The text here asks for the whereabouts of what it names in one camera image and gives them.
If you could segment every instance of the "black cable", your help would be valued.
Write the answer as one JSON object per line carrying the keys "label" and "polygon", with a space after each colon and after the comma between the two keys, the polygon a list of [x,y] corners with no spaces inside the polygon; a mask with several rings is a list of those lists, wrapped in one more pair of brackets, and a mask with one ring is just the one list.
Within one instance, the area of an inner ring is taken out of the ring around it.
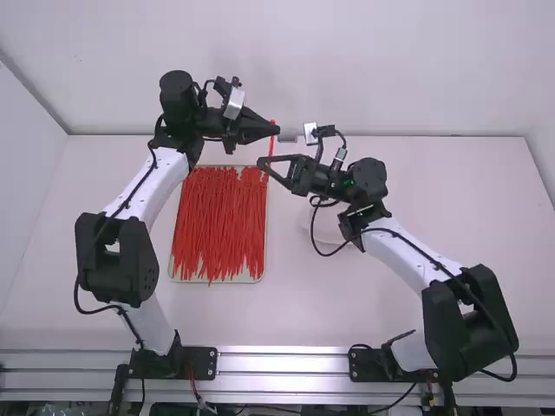
{"label": "black cable", "polygon": [[243,405],[233,416],[239,416],[246,409],[246,405]]}
{"label": "black cable", "polygon": [[399,403],[401,403],[403,400],[405,400],[407,398],[407,396],[410,394],[410,392],[412,392],[414,390],[415,387],[416,387],[416,383],[413,383],[412,386],[409,387],[408,390],[405,393],[403,393],[402,396],[399,399],[397,399],[396,401],[394,401],[390,405],[377,408],[377,409],[373,410],[372,412],[365,413],[364,416],[370,416],[370,414],[385,412],[386,410],[389,410],[390,408],[397,406]]}
{"label": "black cable", "polygon": [[140,379],[140,385],[141,385],[141,390],[142,390],[142,399],[140,399],[140,407],[139,407],[139,411],[137,412],[137,416],[139,416],[140,411],[142,410],[142,407],[145,405],[145,398],[146,398],[146,392],[145,392],[145,379]]}
{"label": "black cable", "polygon": [[500,324],[497,322],[497,320],[492,316],[492,314],[489,312],[489,310],[486,308],[486,305],[484,305],[484,303],[482,303],[482,301],[472,292],[472,290],[470,290],[463,282],[461,282],[459,280],[459,278],[457,276],[455,276],[453,273],[451,273],[449,270],[447,270],[447,268],[441,263],[438,262],[437,260],[435,260],[433,257],[431,257],[426,251],[424,251],[423,249],[421,249],[420,247],[418,247],[416,244],[414,244],[412,241],[410,241],[409,239],[407,239],[406,237],[404,237],[402,234],[398,233],[397,231],[393,231],[390,230],[388,228],[367,228],[362,230],[361,232],[359,232],[358,234],[354,235],[352,238],[350,238],[349,240],[346,240],[344,243],[342,243],[339,247],[337,247],[335,250],[329,252],[329,253],[322,253],[316,246],[316,241],[314,240],[314,220],[316,218],[316,213],[318,211],[318,208],[323,207],[325,205],[320,205],[320,203],[322,202],[322,198],[320,198],[320,200],[318,201],[318,203],[316,204],[316,207],[314,208],[314,211],[312,212],[312,218],[310,219],[310,241],[312,242],[312,246],[314,247],[314,250],[316,251],[316,253],[318,253],[320,256],[322,257],[331,257],[333,255],[335,255],[338,251],[342,250],[348,243],[356,240],[357,238],[359,238],[362,234],[364,234],[365,232],[370,232],[370,231],[383,231],[383,232],[387,232],[389,233],[392,237],[396,237],[402,240],[403,243],[409,245],[412,249],[414,249],[415,251],[417,251],[419,254],[421,254],[424,258],[426,258],[431,264],[434,265],[434,267],[437,270],[441,270],[443,273],[445,273],[449,278],[451,278],[452,281],[454,281],[466,294],[467,296],[470,298],[470,300],[480,309],[480,311],[486,316],[486,319],[491,323],[491,325],[493,326],[493,328],[497,331],[497,333],[501,336],[501,339],[503,340],[503,342],[506,344],[507,348],[508,348],[508,355],[509,355],[509,360],[511,361],[511,366],[512,366],[512,372],[511,375],[509,377],[504,377],[502,375],[498,375],[496,373],[492,373],[491,371],[488,370],[479,370],[481,373],[488,375],[490,377],[493,377],[496,380],[500,380],[500,381],[504,381],[505,383],[509,383],[511,381],[513,381],[514,379],[517,378],[517,374],[518,374],[518,366],[517,366],[517,361],[516,358],[514,356],[514,352],[513,352],[513,345],[511,344],[511,342],[509,341],[509,336],[507,335],[506,331],[500,326]]}
{"label": "black cable", "polygon": [[314,156],[314,161],[319,164],[320,160],[322,160],[323,155],[323,140],[320,136],[317,137],[318,140],[318,149],[316,150],[316,155]]}
{"label": "black cable", "polygon": [[[316,199],[316,198],[320,198],[320,201],[319,201],[319,202],[322,202],[322,201],[323,201],[322,197],[320,197],[320,196],[318,196],[318,195],[312,195],[312,196],[309,198],[309,204],[310,204],[310,206],[315,207],[315,208],[318,206],[317,204],[314,204],[314,199]],[[328,207],[330,207],[330,206],[337,205],[337,204],[339,204],[340,202],[341,202],[341,200],[335,199],[335,200],[333,200],[332,202],[329,202],[328,204],[320,204],[320,205],[319,205],[319,208],[328,208]]]}
{"label": "black cable", "polygon": [[277,406],[266,406],[266,405],[247,405],[249,409],[256,408],[256,409],[268,409],[268,410],[275,410],[277,412],[284,412],[284,413],[293,413],[293,414],[301,414],[300,410],[293,410],[293,409],[286,409],[284,407],[277,407]]}
{"label": "black cable", "polygon": [[347,148],[347,140],[345,139],[345,136],[343,136],[343,134],[336,129],[336,135],[339,136],[341,138],[341,140],[343,140],[343,149]]}

